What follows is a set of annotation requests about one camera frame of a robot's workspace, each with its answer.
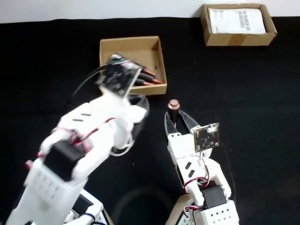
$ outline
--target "paper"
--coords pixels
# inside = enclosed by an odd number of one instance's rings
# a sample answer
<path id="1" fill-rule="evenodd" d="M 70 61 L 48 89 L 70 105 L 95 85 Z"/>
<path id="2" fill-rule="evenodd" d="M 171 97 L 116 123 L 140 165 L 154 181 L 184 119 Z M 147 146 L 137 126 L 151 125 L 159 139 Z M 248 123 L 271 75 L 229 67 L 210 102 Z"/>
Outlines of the paper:
<path id="1" fill-rule="evenodd" d="M 264 34 L 263 16 L 257 8 L 209 8 L 212 33 Z"/>

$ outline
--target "white wall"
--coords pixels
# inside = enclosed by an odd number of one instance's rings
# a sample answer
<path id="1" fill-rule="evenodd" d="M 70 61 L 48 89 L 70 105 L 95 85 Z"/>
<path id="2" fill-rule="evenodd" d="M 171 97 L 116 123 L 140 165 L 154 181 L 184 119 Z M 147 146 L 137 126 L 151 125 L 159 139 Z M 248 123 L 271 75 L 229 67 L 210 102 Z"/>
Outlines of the white wall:
<path id="1" fill-rule="evenodd" d="M 263 3 L 271 16 L 300 16 L 300 0 L 1 0 L 0 23 L 53 19 L 193 17 L 203 3 Z"/>

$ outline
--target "black cloth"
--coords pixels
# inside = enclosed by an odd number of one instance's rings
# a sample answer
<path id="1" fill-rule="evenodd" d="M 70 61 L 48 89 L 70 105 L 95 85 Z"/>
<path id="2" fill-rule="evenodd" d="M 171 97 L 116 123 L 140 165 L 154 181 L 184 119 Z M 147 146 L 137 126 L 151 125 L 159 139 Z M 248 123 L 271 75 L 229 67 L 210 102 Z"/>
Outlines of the black cloth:
<path id="1" fill-rule="evenodd" d="M 1 218 L 22 188 L 41 142 L 86 74 L 99 66 L 102 38 L 159 35 L 167 94 L 151 96 L 145 129 L 131 151 L 110 157 L 86 189 L 118 225 L 164 224 L 183 193 L 166 148 L 163 116 L 171 98 L 200 124 L 220 122 L 217 160 L 230 183 L 241 225 L 300 221 L 300 18 L 274 18 L 269 47 L 205 47 L 199 18 L 56 20 L 0 24 Z M 88 82 L 70 106 L 99 90 Z"/>

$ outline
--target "battery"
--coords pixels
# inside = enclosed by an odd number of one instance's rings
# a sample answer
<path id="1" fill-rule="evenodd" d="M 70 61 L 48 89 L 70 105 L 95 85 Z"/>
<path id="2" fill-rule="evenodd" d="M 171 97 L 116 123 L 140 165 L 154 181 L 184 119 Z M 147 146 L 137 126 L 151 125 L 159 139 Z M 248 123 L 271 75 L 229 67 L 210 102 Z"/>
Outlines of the battery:
<path id="1" fill-rule="evenodd" d="M 176 126 L 176 122 L 178 119 L 178 111 L 180 109 L 180 104 L 179 101 L 176 99 L 172 99 L 169 104 L 168 104 L 168 113 L 170 116 L 170 120 L 172 121 L 172 123 L 174 124 L 174 126 Z"/>

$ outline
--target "open cardboard box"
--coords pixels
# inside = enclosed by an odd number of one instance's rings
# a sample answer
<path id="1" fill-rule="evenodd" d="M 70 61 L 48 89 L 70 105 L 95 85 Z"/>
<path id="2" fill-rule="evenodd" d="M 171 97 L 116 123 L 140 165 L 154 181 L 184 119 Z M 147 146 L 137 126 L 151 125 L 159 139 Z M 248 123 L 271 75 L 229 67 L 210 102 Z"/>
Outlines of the open cardboard box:
<path id="1" fill-rule="evenodd" d="M 163 84 L 151 86 L 134 86 L 131 93 L 144 95 L 165 94 L 167 78 L 158 36 L 102 39 L 100 41 L 100 65 L 104 65 L 113 53 L 119 53 L 129 60 L 142 64 L 148 70 L 155 72 L 155 78 L 163 82 Z"/>
<path id="2" fill-rule="evenodd" d="M 234 9 L 234 8 L 258 8 L 262 13 L 262 20 L 266 29 L 265 34 L 229 34 L 212 33 L 209 8 Z M 202 6 L 201 23 L 204 40 L 207 46 L 267 46 L 276 37 L 277 31 L 272 18 L 265 5 L 261 4 L 235 4 L 235 5 L 206 5 Z"/>

